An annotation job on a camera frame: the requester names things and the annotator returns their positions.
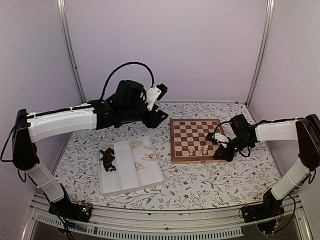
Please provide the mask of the wooden chessboard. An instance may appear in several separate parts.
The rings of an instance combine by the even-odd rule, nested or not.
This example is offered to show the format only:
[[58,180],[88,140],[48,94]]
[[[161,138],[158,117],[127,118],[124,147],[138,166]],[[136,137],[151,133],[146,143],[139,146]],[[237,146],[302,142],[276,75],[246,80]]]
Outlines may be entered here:
[[[219,119],[171,119],[170,126],[170,151],[172,164],[205,164],[219,163],[213,159],[213,150],[219,145],[206,139],[220,123]],[[202,151],[208,145],[207,155]],[[198,146],[201,146],[201,155],[197,155]],[[194,148],[193,155],[189,149]]]

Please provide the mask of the white divided tray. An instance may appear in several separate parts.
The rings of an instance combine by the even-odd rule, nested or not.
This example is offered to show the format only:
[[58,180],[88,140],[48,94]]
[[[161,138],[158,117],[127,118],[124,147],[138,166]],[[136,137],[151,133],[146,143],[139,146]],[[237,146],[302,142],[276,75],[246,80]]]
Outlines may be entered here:
[[[130,142],[152,141],[149,136],[143,136],[136,139],[100,145],[98,150],[98,171],[99,171],[99,189],[100,193],[105,197],[130,193],[143,189],[160,186],[164,183],[160,165],[155,154],[155,161],[148,164],[145,170],[136,171],[134,157],[130,147]],[[106,172],[103,162],[100,160],[102,154],[100,150],[105,151],[108,148],[114,150],[115,160],[112,164],[116,167],[116,171]]]

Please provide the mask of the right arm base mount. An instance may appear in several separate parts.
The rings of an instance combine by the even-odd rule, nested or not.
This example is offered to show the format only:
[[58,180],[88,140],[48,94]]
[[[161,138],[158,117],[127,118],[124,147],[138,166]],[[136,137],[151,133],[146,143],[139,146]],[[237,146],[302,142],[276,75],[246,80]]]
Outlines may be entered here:
[[274,234],[283,220],[285,210],[282,205],[275,208],[264,208],[263,204],[244,205],[239,216],[245,223],[256,222],[256,227],[264,235]]

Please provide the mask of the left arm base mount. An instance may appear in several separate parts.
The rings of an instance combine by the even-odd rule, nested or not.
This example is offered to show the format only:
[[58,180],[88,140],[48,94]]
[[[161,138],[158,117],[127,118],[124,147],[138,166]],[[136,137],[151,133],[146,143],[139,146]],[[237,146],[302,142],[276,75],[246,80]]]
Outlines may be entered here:
[[64,219],[88,223],[91,218],[92,207],[91,203],[86,203],[84,200],[74,203],[69,199],[62,199],[58,202],[50,202],[48,212]]

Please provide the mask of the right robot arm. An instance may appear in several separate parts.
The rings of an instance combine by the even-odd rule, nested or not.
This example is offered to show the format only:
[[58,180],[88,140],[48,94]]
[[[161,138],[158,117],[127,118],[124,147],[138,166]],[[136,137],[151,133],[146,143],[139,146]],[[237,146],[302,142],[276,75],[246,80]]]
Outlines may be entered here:
[[206,139],[219,147],[213,157],[231,162],[237,153],[250,150],[258,142],[295,141],[298,143],[298,157],[286,174],[263,196],[258,213],[269,218],[278,210],[282,200],[308,179],[313,181],[320,165],[320,119],[316,114],[306,117],[262,120],[249,124],[243,114],[227,121],[235,138],[230,139],[216,130],[209,132]]

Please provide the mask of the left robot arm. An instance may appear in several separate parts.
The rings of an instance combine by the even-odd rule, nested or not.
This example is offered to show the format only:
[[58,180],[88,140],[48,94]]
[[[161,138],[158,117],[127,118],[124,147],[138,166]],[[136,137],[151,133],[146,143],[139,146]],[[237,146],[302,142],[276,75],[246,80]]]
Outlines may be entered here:
[[155,104],[167,91],[163,83],[145,90],[136,81],[122,80],[116,92],[107,99],[101,97],[81,105],[38,113],[21,109],[8,135],[12,140],[11,162],[33,180],[63,217],[70,217],[75,211],[74,203],[48,168],[42,165],[36,143],[74,131],[119,128],[134,122],[154,129],[168,117]]

